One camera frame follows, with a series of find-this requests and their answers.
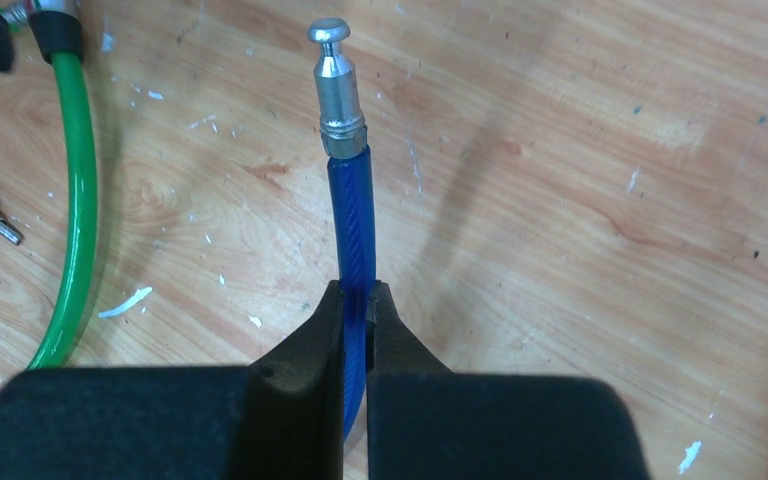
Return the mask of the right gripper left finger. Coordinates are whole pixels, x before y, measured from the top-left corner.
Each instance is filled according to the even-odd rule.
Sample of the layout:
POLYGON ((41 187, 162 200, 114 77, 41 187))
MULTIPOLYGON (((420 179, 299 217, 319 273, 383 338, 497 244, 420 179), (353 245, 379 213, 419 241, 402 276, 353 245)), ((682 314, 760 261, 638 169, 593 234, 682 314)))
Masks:
POLYGON ((343 292, 249 365, 48 368, 0 390, 0 479, 338 479, 343 292))

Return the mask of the green cable lock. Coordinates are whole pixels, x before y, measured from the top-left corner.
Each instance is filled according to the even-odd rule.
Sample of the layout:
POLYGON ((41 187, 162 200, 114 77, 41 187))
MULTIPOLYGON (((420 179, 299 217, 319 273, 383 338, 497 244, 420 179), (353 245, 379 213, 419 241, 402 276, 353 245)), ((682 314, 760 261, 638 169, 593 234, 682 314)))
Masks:
POLYGON ((15 1, 0 8, 9 30, 30 27, 54 72, 68 172, 68 230, 60 287, 48 327, 28 370, 66 364, 78 341, 92 283, 98 230, 98 178, 90 101, 83 73, 84 41, 75 1, 15 1))

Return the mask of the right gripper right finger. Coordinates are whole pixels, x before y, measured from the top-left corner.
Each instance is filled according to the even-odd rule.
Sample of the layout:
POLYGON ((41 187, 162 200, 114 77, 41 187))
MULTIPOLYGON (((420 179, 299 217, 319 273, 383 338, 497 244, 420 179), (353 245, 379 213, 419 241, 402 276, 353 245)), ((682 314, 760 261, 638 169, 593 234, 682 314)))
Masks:
POLYGON ((586 377, 459 373, 377 283, 367 318, 373 479, 646 479, 630 411, 586 377))

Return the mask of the blue cable lock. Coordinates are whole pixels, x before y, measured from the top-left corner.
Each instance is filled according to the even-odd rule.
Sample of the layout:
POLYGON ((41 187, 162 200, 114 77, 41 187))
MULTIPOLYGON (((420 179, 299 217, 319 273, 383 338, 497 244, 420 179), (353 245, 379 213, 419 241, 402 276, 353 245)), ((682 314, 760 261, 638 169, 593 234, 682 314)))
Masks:
POLYGON ((308 39, 319 47, 313 77, 344 292, 344 438, 356 422, 365 392, 366 311, 376 280, 371 149, 355 65, 342 49, 350 33, 348 23, 336 17, 318 19, 307 31, 308 39))

